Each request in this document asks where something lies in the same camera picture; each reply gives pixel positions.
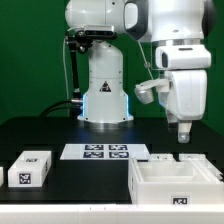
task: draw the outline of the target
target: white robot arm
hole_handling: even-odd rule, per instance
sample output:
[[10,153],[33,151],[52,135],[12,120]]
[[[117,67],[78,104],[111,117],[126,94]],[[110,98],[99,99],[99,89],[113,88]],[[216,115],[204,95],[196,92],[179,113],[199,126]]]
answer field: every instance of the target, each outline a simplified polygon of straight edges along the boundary
[[189,142],[192,120],[201,119],[205,111],[204,69],[211,65],[211,54],[200,40],[207,35],[203,22],[210,13],[214,14],[213,2],[206,0],[136,0],[125,5],[127,33],[157,46],[153,57],[160,70],[160,79],[136,85],[135,93],[150,103],[151,88],[157,87],[170,127],[178,124],[180,143]]

